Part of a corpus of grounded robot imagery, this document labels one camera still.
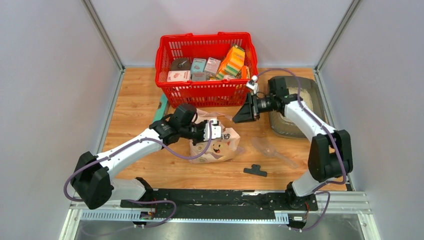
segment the perforated metal strip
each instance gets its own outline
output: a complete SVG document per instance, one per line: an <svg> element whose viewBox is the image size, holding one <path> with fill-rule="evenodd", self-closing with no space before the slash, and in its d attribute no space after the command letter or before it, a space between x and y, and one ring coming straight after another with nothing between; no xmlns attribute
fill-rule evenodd
<svg viewBox="0 0 424 240"><path fill-rule="evenodd" d="M164 218L141 219L139 210L84 210L81 215L83 221L128 221L128 222L160 222ZM206 218L172 218L174 223L226 223L226 224L288 224L287 213L275 213L275 219L206 219Z"/></svg>

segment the gray tray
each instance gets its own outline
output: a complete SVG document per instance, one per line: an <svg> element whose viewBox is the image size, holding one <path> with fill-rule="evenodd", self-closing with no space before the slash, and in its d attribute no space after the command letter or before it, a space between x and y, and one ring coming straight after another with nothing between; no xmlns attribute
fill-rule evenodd
<svg viewBox="0 0 424 240"><path fill-rule="evenodd" d="M293 90L297 93L298 83L293 76L284 76L285 83L289 90ZM317 83L309 78L299 77L301 92L300 96L303 94L309 94L310 101L305 101L306 105L322 120L325 121L325 113L323 101L321 99L321 94L318 89ZM285 138L305 138L305 135L301 132L301 130L287 118L283 117L283 115L276 111L269 112L269 123L271 124L272 130L281 137Z"/></svg>

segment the wood grain surface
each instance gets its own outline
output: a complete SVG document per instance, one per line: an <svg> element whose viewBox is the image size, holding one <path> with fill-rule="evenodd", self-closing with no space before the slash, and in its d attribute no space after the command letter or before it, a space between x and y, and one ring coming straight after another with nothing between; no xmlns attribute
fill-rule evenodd
<svg viewBox="0 0 424 240"><path fill-rule="evenodd" d="M298 76L314 79L310 68L292 68ZM285 72L271 71L259 78L259 89L266 91L266 82ZM158 109L162 90L155 85L154 68L127 68L110 122L103 151L110 150L143 132L152 122ZM205 107L207 112L233 116L237 107ZM192 164L166 150L150 154L122 171L122 179L144 178L153 188L169 189L233 189L285 190L289 182L298 179L307 170L310 143L306 139L279 137L272 131L268 114L261 114L256 122L235 124L225 117L218 118L225 127L234 128L240 135L239 146L245 153L231 161ZM262 155L251 144L253 137L266 138L280 153L295 161L299 167L290 168L277 158ZM170 146L177 153L189 155L189 141L180 139ZM243 173L244 168L259 164L267 177ZM323 190L345 191L344 185L330 184Z"/></svg>

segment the gray floor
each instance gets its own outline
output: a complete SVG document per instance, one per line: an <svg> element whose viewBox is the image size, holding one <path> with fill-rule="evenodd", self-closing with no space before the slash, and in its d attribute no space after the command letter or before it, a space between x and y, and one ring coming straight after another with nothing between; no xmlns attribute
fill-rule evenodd
<svg viewBox="0 0 424 240"><path fill-rule="evenodd" d="M318 215L311 214L312 225ZM122 221L81 221L76 240L363 240L358 217L355 214L327 214L320 224L308 232L289 231L276 224L238 223L176 223L168 222L154 228L131 228L109 236L87 236L79 231L81 226L90 234L105 234L131 226Z"/></svg>

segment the snack bag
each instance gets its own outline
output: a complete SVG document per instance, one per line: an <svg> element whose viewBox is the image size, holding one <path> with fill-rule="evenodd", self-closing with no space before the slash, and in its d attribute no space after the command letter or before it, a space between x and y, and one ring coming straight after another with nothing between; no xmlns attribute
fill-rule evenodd
<svg viewBox="0 0 424 240"><path fill-rule="evenodd" d="M208 120L213 118L215 115L223 115L220 113L207 113L202 110L197 110L198 118L196 123L199 123L203 120ZM192 164L203 164L203 163L215 163L223 162L233 159L239 152L240 148L240 136L232 127L224 127L220 122L222 128L222 139L213 139L210 143L209 148L202 156L189 160ZM207 142L201 142L193 145L193 141L190 140L190 156L195 156L201 153Z"/></svg>

